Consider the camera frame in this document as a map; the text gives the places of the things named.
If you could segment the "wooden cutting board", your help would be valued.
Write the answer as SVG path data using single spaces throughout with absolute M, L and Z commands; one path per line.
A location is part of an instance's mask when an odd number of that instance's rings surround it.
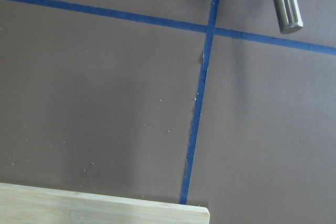
M 1 223 L 209 223 L 207 208 L 1 183 Z

